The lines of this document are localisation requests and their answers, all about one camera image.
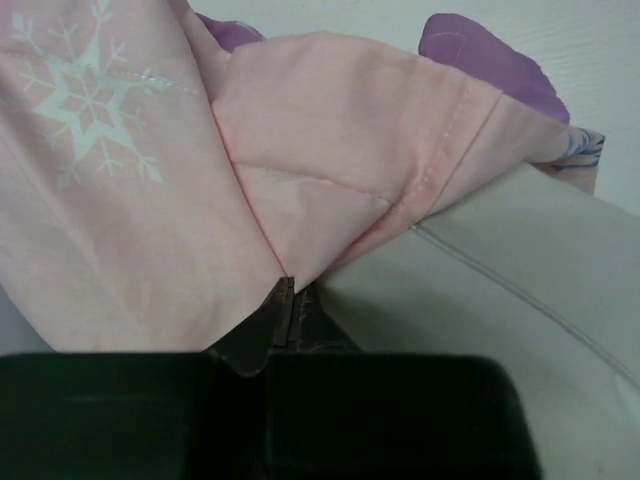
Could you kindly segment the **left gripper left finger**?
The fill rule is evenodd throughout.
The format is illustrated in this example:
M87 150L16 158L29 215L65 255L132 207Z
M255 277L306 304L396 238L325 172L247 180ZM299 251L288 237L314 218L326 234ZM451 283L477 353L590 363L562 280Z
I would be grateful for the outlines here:
M5 479L256 479L258 375L294 282L196 353L24 353L1 360Z

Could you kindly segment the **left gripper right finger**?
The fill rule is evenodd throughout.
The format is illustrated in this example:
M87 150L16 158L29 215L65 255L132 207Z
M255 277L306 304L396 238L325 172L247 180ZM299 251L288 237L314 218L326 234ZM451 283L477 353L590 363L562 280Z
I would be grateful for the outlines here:
M295 296L264 371L271 479L539 479L517 389L479 356L366 352Z

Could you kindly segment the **pink and purple Frozen pillowcase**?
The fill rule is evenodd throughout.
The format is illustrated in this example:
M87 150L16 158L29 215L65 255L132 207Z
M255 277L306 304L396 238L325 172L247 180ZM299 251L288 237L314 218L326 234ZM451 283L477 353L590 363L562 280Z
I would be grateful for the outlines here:
M5 1L1 283L57 350L201 350L278 279L603 142L374 40L227 52L185 1Z

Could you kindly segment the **white pillow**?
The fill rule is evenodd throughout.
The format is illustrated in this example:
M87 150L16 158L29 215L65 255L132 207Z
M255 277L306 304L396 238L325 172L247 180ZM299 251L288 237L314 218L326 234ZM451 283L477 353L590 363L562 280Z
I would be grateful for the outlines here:
M548 479L639 475L639 220L521 166L326 277L365 348L483 355Z

